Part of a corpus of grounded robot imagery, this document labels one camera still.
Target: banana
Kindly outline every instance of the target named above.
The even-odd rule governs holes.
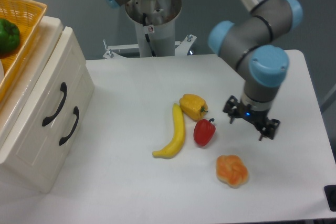
[[[172,140],[162,150],[152,152],[153,157],[172,158],[182,149],[185,140],[184,118],[181,107],[176,103],[173,105],[173,119],[174,136]]]

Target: white drawer cabinet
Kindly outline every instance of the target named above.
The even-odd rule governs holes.
[[[74,32],[66,27],[0,149],[0,179],[49,192],[93,89]]]

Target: orange bread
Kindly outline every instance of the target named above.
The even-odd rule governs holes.
[[[219,156],[216,162],[217,178],[232,187],[244,184],[248,179],[248,170],[236,155]]]

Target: wicker basket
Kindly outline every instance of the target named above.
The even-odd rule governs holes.
[[[0,18],[9,20],[20,30],[19,46],[10,53],[0,55],[5,72],[0,83],[0,104],[24,68],[25,58],[46,10],[47,5],[32,0],[0,0]]]

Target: green bell pepper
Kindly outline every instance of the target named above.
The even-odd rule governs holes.
[[[0,54],[13,51],[19,44],[19,28],[8,20],[0,18]]]

